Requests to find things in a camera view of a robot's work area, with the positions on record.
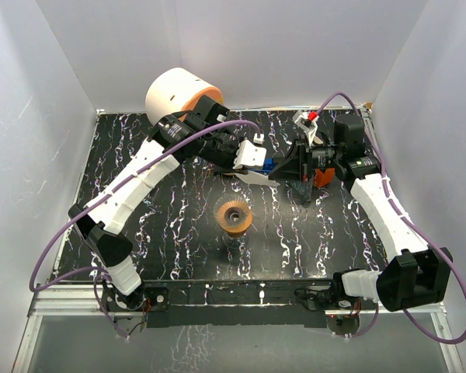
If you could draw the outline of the dark glass dripper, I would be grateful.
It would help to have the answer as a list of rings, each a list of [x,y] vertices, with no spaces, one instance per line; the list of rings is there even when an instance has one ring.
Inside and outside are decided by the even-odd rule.
[[[294,200],[303,207],[309,207],[312,200],[313,182],[288,181]]]

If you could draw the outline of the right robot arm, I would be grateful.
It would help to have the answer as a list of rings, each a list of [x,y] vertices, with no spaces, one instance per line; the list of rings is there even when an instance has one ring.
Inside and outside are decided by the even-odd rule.
[[[450,252],[433,247],[404,223],[405,213],[391,191],[385,191],[381,162],[367,151],[365,124],[360,116],[340,114],[333,136],[318,131],[318,114],[297,111],[294,123],[303,130],[287,155],[274,161],[268,177],[307,186],[317,171],[334,169],[336,177],[364,209],[386,252],[382,271],[347,270],[334,274],[332,302],[349,308],[358,298],[380,302],[388,311],[440,303],[450,277]]]

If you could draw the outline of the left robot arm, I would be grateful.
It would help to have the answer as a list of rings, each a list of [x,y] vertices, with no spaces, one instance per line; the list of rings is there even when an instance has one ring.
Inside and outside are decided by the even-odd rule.
[[[230,169],[240,141],[221,128],[193,139],[168,155],[162,154],[195,133],[219,124],[228,116],[223,104],[201,96],[190,110],[173,110],[151,121],[151,130],[140,149],[119,175],[87,204],[74,204],[68,215],[75,218],[75,230],[100,258],[115,288],[113,297],[126,309],[144,303],[144,285],[131,258],[132,242],[122,233],[127,219],[146,196],[168,174],[188,158],[200,157],[223,169]]]

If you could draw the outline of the coffee filter packet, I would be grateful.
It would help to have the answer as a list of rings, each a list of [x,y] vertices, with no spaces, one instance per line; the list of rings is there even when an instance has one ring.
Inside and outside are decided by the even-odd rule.
[[[315,172],[314,186],[321,189],[332,182],[335,169],[317,169]]]

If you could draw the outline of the clear glass dripper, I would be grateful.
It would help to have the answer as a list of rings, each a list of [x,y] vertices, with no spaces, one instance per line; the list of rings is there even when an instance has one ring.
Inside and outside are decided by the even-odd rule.
[[[226,232],[239,233],[250,227],[253,213],[243,196],[225,194],[214,205],[214,217]]]

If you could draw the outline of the glass carafe with brown band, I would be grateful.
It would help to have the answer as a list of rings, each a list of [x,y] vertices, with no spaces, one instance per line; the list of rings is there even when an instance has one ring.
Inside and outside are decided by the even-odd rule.
[[[238,236],[231,236],[228,233],[223,233],[221,241],[223,247],[229,253],[243,253],[248,249],[249,234],[244,233]]]

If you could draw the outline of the white paper coffee filter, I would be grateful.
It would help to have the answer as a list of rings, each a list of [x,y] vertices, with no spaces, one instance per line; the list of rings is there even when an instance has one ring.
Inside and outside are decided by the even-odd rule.
[[[247,173],[236,173],[235,176],[243,183],[247,183],[249,185],[266,187],[278,187],[280,185],[277,181],[270,180],[267,175],[254,171],[248,171]]]

